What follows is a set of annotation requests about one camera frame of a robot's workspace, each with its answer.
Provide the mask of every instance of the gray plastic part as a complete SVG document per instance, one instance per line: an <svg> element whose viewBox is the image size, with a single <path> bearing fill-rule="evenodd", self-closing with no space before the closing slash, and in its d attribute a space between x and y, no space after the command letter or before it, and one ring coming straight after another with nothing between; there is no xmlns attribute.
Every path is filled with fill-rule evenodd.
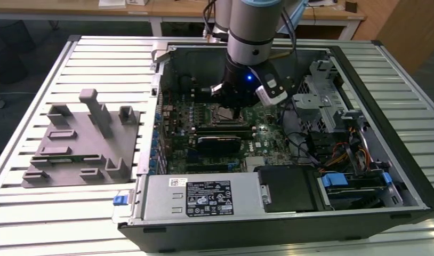
<svg viewBox="0 0 434 256"><path fill-rule="evenodd" d="M65 104L54 104L47 113L47 117L55 126L69 125L66 117L71 115L73 113Z"/></svg>
<svg viewBox="0 0 434 256"><path fill-rule="evenodd" d="M99 168L82 169L81 177L86 181L102 180L105 178Z"/></svg>
<svg viewBox="0 0 434 256"><path fill-rule="evenodd" d="M137 123L137 117L131 106L122 106L119 109L119 119L123 125Z"/></svg>
<svg viewBox="0 0 434 256"><path fill-rule="evenodd" d="M97 101L97 89L83 89L79 99L81 102L89 106L91 112L93 122L99 127L103 137L111 138L114 136L113 130L110 127L111 115L105 105L101 105Z"/></svg>
<svg viewBox="0 0 434 256"><path fill-rule="evenodd" d="M41 151L42 156L70 155L71 153L73 149L70 147L45 147Z"/></svg>
<svg viewBox="0 0 434 256"><path fill-rule="evenodd" d="M101 164L105 164L106 163L106 158L105 158L103 155L99 155L99 157L89 157L89 158L85 158L85 162L87 164L101 165Z"/></svg>
<svg viewBox="0 0 434 256"><path fill-rule="evenodd" d="M50 131L47 133L47 137L50 140L75 139L77 131L75 130Z"/></svg>
<svg viewBox="0 0 434 256"><path fill-rule="evenodd" d="M37 158L31 160L31 166L25 174L22 183L25 188L130 181L139 111L134 111L131 107L122 107L119 111L106 111L106 116L105 111L102 112L106 110L105 105L95 103L101 111L99 118L111 129L113 137L106 139L102 136L101 128L93 124L89 112L69 114L66 111L58 111L58 106L54 106L55 114L63 113L67 125L57 126L54 122L50 124L35 154Z"/></svg>
<svg viewBox="0 0 434 256"><path fill-rule="evenodd" d="M45 171L26 172L23 179L30 183L43 183L49 180L50 175Z"/></svg>
<svg viewBox="0 0 434 256"><path fill-rule="evenodd" d="M114 179L122 178L129 174L129 168L122 158L119 158L118 165L114 164L111 159L107 159L105 170L110 174L110 177Z"/></svg>

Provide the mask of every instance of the metal bracket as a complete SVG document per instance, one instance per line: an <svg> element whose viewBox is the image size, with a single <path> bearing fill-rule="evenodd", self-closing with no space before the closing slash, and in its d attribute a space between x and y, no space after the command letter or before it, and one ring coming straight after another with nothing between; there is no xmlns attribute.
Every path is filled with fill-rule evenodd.
<svg viewBox="0 0 434 256"><path fill-rule="evenodd" d="M161 63L162 61L170 59L167 42L155 42L153 44L151 57L154 63Z"/></svg>
<svg viewBox="0 0 434 256"><path fill-rule="evenodd" d="M302 109L318 109L320 107L332 106L330 100L326 97L321 97L317 94L296 94L294 101L298 108Z"/></svg>
<svg viewBox="0 0 434 256"><path fill-rule="evenodd" d="M365 117L361 110L345 110L338 111L338 114L341 115L341 118L345 120L357 120L360 117Z"/></svg>

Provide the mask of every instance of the blue tab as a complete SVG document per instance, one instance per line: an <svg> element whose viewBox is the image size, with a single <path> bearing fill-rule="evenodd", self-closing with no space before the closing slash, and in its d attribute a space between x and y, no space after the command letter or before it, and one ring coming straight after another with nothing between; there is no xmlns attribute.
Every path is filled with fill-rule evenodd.
<svg viewBox="0 0 434 256"><path fill-rule="evenodd" d="M113 205L114 206L129 205L129 195L115 196L115 198L113 199Z"/></svg>
<svg viewBox="0 0 434 256"><path fill-rule="evenodd" d="M346 186L349 182L344 173L329 173L322 177L325 187L329 186Z"/></svg>
<svg viewBox="0 0 434 256"><path fill-rule="evenodd" d="M324 186L325 187L332 186L330 179L329 179L329 177L326 175L322 177L322 182L324 182Z"/></svg>
<svg viewBox="0 0 434 256"><path fill-rule="evenodd" d="M151 160L149 161L149 167L154 169L157 165L158 165L158 161L154 160L154 159L151 159Z"/></svg>
<svg viewBox="0 0 434 256"><path fill-rule="evenodd" d="M384 179L385 179L385 181L386 181L386 184L390 185L390 184L393 183L392 175L389 175L388 172L384 172L384 173L382 173L382 176L384 176Z"/></svg>

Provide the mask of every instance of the metal table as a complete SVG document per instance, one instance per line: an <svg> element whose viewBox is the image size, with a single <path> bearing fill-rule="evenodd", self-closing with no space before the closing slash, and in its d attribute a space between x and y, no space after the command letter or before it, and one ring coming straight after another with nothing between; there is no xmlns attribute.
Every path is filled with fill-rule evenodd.
<svg viewBox="0 0 434 256"><path fill-rule="evenodd" d="M25 189L21 186L38 149L53 103L79 103L83 88L99 91L109 110L131 105L154 115L150 93L159 75L151 53L169 42L205 42L201 38L75 37L69 41L26 116L0 157L0 255L146 255L113 222L113 198L133 183ZM434 104L384 46L372 42L300 40L301 45L338 45L349 58L406 146L434 185ZM289 44L288 40L277 41ZM134 164L143 166L145 123ZM396 227L370 239L350 242L264 246L170 255L434 255L434 219Z"/></svg>

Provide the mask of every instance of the warning label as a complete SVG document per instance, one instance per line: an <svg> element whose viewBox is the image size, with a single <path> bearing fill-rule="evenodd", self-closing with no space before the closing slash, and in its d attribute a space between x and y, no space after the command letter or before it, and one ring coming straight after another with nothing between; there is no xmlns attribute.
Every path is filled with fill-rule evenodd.
<svg viewBox="0 0 434 256"><path fill-rule="evenodd" d="M189 217L233 215L230 181L187 182L186 214Z"/></svg>

